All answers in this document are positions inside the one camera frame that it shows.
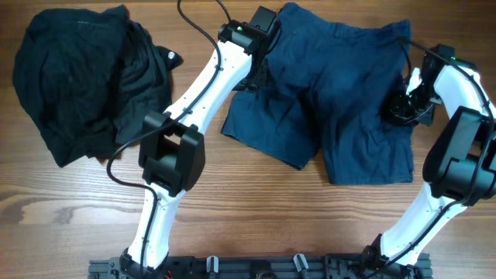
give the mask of wooden table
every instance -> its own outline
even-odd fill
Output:
[[[185,62],[174,72],[174,100],[198,76],[212,46],[176,10],[174,1],[126,1],[156,45],[176,50]],[[248,21],[259,5],[283,2],[226,1],[234,19]],[[412,21],[416,41],[455,46],[477,64],[483,85],[496,98],[496,2],[492,1],[303,1],[324,19],[362,27]],[[90,259],[118,256],[136,232],[143,191],[118,186],[105,162],[80,160],[60,169],[12,86],[14,55],[31,18],[48,8],[103,11],[103,0],[6,0],[0,4],[0,278],[86,278]],[[185,1],[184,12],[216,36],[225,22],[213,1]],[[414,66],[422,52],[412,51]],[[422,185],[425,155],[445,126],[415,129],[415,182],[384,186],[327,183],[319,154],[304,170],[263,155],[219,133],[226,102],[206,134],[207,164],[186,195],[172,229],[171,255],[205,257],[355,253],[390,228]],[[115,174],[140,181],[139,148],[127,150]],[[496,199],[481,201],[450,222],[428,245],[435,278],[496,276]]]

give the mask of dark blue cloth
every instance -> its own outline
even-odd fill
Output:
[[[410,22],[361,29],[294,3],[279,16],[281,38],[267,56],[274,85],[237,92],[222,133],[298,169],[322,147],[332,184],[411,182],[413,127],[380,113],[402,83],[396,38],[410,37]]]

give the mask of folded fabric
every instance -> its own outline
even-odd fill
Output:
[[[181,57],[154,46],[126,7],[48,9],[33,18],[13,84],[57,165],[108,157],[139,135],[149,111],[171,103],[167,71]]]
[[[273,86],[235,94],[222,133],[302,169],[322,147],[332,184],[410,182],[412,126],[381,120],[405,65],[397,36],[405,20],[380,29],[326,22],[295,3],[267,56]]]

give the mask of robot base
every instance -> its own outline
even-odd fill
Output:
[[[160,275],[147,279],[360,279],[358,272],[360,254],[358,253],[303,258],[306,264],[302,266],[308,267],[301,269],[297,267],[293,257],[221,259],[168,257]],[[406,276],[399,276],[399,269],[400,266],[393,264],[373,278],[432,279],[431,261],[428,254],[421,254],[417,264]],[[120,269],[118,257],[110,260],[90,260],[88,272],[88,279],[133,279],[126,276]],[[363,274],[367,275],[372,272],[372,270],[365,270]]]

